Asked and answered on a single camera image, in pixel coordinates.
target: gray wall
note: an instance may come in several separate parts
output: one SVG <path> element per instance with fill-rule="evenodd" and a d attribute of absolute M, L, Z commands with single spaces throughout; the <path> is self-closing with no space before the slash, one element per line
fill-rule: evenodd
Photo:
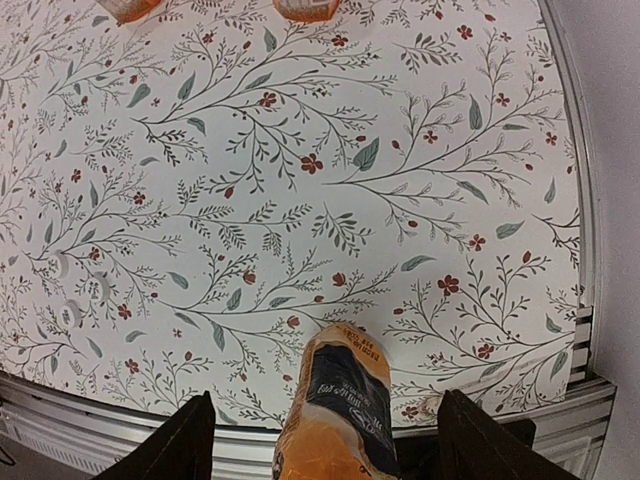
<path fill-rule="evenodd" d="M 619 386 L 598 479 L 640 472 L 640 2 L 554 0 L 583 86 L 602 232 L 596 371 Z"/>

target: white round object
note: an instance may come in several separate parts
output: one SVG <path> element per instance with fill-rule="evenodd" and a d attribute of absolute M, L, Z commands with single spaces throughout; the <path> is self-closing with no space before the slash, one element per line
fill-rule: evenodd
<path fill-rule="evenodd" d="M 60 250 L 54 252 L 47 263 L 53 278 L 64 278 L 69 273 L 69 259 Z"/>
<path fill-rule="evenodd" d="M 109 282 L 102 274 L 96 273 L 87 282 L 87 292 L 91 303 L 100 304 L 109 299 L 111 287 L 109 287 Z"/>
<path fill-rule="evenodd" d="M 80 326 L 82 314 L 80 307 L 73 300 L 67 300 L 60 308 L 60 326 L 62 328 L 74 328 Z"/>

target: orange object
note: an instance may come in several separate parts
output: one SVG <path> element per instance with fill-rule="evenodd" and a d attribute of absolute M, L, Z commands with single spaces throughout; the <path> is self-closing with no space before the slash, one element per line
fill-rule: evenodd
<path fill-rule="evenodd" d="M 119 23 L 129 23 L 144 17 L 162 0 L 96 0 Z"/>
<path fill-rule="evenodd" d="M 384 352 L 338 324 L 305 348 L 298 390 L 276 443 L 275 480 L 396 480 L 391 374 Z"/>
<path fill-rule="evenodd" d="M 340 0 L 273 0 L 284 18 L 296 22 L 324 22 L 336 13 Z"/>

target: table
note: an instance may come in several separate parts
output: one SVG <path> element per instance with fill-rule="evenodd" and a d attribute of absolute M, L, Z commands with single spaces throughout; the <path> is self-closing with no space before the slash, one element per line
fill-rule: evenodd
<path fill-rule="evenodd" d="M 578 188 L 535 2 L 0 3 L 2 369 L 165 414 L 209 389 L 277 428 L 306 340 L 350 321 L 396 426 L 451 387 L 563 398 Z"/>

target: red flower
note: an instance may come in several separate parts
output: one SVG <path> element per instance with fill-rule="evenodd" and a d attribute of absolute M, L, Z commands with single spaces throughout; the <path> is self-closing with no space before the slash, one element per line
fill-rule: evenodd
<path fill-rule="evenodd" d="M 558 136 L 552 134 L 551 132 L 547 132 L 547 138 L 545 141 L 547 142 L 547 144 L 551 145 L 552 147 L 555 147 L 556 142 L 558 141 Z"/>
<path fill-rule="evenodd" d="M 412 407 L 411 405 L 409 405 L 407 408 L 405 408 L 402 411 L 402 416 L 407 417 L 409 420 L 413 420 L 413 417 L 418 415 L 418 413 L 419 413 L 418 407 Z"/>
<path fill-rule="evenodd" d="M 457 278 L 453 278 L 451 275 L 447 275 L 444 277 L 444 280 L 438 280 L 438 287 L 444 290 L 444 296 L 448 297 L 452 293 L 457 293 L 460 290 L 458 284 L 460 280 Z"/>
<path fill-rule="evenodd" d="M 247 285 L 253 285 L 254 283 L 256 283 L 256 274 L 252 272 L 244 272 L 242 279 Z"/>
<path fill-rule="evenodd" d="M 485 343 L 482 347 L 478 349 L 478 356 L 480 358 L 484 358 L 485 360 L 491 356 L 493 351 L 495 350 L 493 345 L 489 345 Z"/>
<path fill-rule="evenodd" d="M 347 278 L 344 276 L 344 273 L 336 273 L 333 276 L 333 285 L 335 287 L 343 287 L 345 283 L 347 283 Z"/>
<path fill-rule="evenodd" d="M 335 37 L 333 37 L 331 41 L 333 42 L 334 47 L 344 47 L 349 41 L 349 39 L 346 37 L 343 37 L 342 35 L 336 35 Z"/>
<path fill-rule="evenodd" d="M 473 30 L 471 30 L 466 25 L 462 25 L 458 27 L 458 33 L 460 34 L 463 40 L 469 40 L 470 38 L 473 37 Z"/>
<path fill-rule="evenodd" d="M 315 153 L 310 153 L 308 157 L 302 157 L 300 161 L 302 162 L 302 170 L 309 172 L 309 175 L 313 175 L 316 173 L 316 170 L 322 170 L 324 168 L 322 162 L 316 160 Z"/>
<path fill-rule="evenodd" d="M 438 136 L 433 134 L 433 130 L 429 130 L 427 134 L 422 138 L 424 138 L 431 145 L 433 145 L 438 140 Z"/>
<path fill-rule="evenodd" d="M 136 205 L 142 205 L 144 201 L 147 199 L 144 193 L 136 192 L 133 196 L 133 203 Z"/>
<path fill-rule="evenodd" d="M 502 105 L 503 107 L 506 107 L 507 105 L 509 105 L 510 101 L 511 101 L 511 99 L 505 97 L 504 93 L 499 93 L 498 94 L 498 98 L 496 98 L 496 103 L 498 105 Z"/>
<path fill-rule="evenodd" d="M 123 320 L 126 320 L 127 318 L 131 318 L 131 310 L 123 303 L 122 305 L 118 305 L 118 315 L 120 315 Z"/>
<path fill-rule="evenodd" d="M 300 319 L 298 317 L 289 317 L 289 319 L 287 320 L 287 325 L 289 325 L 291 328 L 296 328 L 298 325 L 300 325 Z"/>
<path fill-rule="evenodd" d="M 264 92 L 264 95 L 258 101 L 258 105 L 260 105 L 261 107 L 269 108 L 271 105 L 274 105 L 276 101 L 277 100 L 275 93 Z"/>
<path fill-rule="evenodd" d="M 133 359 L 129 359 L 124 362 L 124 366 L 129 369 L 129 373 L 133 375 L 134 373 L 140 372 L 140 367 L 138 367 L 138 362 L 134 362 Z"/>
<path fill-rule="evenodd" d="M 487 241 L 476 233 L 473 236 L 473 239 L 469 241 L 469 246 L 471 248 L 475 248 L 476 252 L 479 252 L 480 250 L 482 250 L 482 245 L 484 245 L 485 243 L 487 243 Z"/>

